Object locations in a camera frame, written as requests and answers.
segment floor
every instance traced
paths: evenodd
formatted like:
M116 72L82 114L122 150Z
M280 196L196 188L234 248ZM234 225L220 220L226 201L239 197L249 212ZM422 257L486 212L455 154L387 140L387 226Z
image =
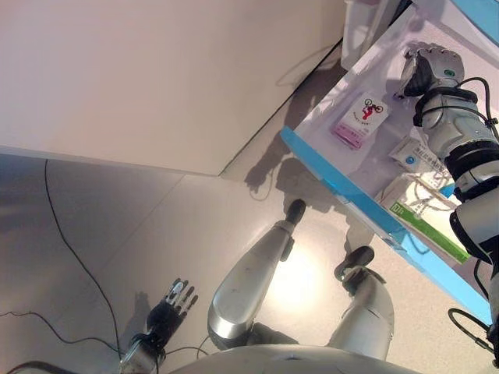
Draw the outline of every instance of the floor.
M370 243L372 268L387 281L395 307L388 361L416 371L495 372L492 356L449 321L456 303L387 247L289 153L278 131L296 127L343 71L333 54L272 117L220 178L135 168L48 163L48 184L68 240L94 272L115 309L122 345L141 332L148 312L177 277L200 296L167 350L196 346L207 335L211 297L237 259L296 197L309 204L280 263L257 321L324 345L349 297L333 277L345 250ZM70 339L113 341L111 318L60 241L44 194L44 162L0 157L0 312L34 310ZM67 346L33 317L0 319L0 369L31 359L85 373L116 372L99 343ZM204 346L215 352L208 341ZM195 359L168 356L166 373Z

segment green label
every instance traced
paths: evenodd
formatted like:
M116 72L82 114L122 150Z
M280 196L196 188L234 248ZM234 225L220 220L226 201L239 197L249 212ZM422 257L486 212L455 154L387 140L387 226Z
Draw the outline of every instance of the green label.
M425 220L416 217L414 212L404 204L395 202L391 206L390 211L413 226L416 230L420 231L432 242L439 245L445 252L454 257L460 263L464 263L469 258L469 254L464 249L459 248L454 242L437 231Z

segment table top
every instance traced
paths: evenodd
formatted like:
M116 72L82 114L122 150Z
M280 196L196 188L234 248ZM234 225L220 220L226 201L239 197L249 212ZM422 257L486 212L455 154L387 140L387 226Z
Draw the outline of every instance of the table top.
M312 110L296 131L284 129L283 139L295 155L337 196L340 196L379 236L484 322L490 322L488 302L474 289L469 264L458 265L429 246L379 206L373 198L402 172L388 153L416 131L412 125L416 99L396 101L405 64L403 51L416 41L437 43L458 52L465 76L483 76L492 96L499 87L499 61L490 58L458 33L423 18L410 7ZM479 97L483 88L466 87ZM360 150L351 150L331 134L356 98L369 92L391 108L390 116Z

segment product package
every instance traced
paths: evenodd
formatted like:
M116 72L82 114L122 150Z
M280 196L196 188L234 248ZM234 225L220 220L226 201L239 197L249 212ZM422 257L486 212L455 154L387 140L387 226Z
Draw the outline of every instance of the product package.
M383 101L364 93L340 122L331 127L331 133L351 148L359 149L388 114L389 108Z
M406 136L389 156L431 191L438 192L454 184L447 168L418 139Z
M428 189L413 175L403 174L378 194L377 201L458 263L464 263L469 258L449 223L451 212L459 204L454 196L445 198Z

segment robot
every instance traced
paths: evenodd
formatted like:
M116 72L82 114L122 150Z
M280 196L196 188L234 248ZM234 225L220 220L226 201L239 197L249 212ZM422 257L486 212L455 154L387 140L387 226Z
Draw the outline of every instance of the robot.
M499 350L499 139L490 115L488 84L464 79L458 54L435 44L417 44L407 51L402 85L396 97L420 97L414 125L428 138L429 148L455 180L455 195L462 202L450 217L456 236L468 252L493 266L490 311L493 325L488 339ZM477 111L477 97L461 86L480 80L486 87L487 116ZM267 372L310 374L411 374L385 361L394 327L394 310L383 278L367 265L370 247L345 257L334 275L352 296L337 330L326 347L310 347L274 331L254 319L279 261L292 250L292 233L305 210L294 201L286 218L277 222L232 268L214 294L207 327L222 350L174 371L175 374ZM182 322L183 306L175 300L186 284L177 280L170 294L153 309L148 333L136 337L122 360L120 372L149 373L164 360L164 346Z

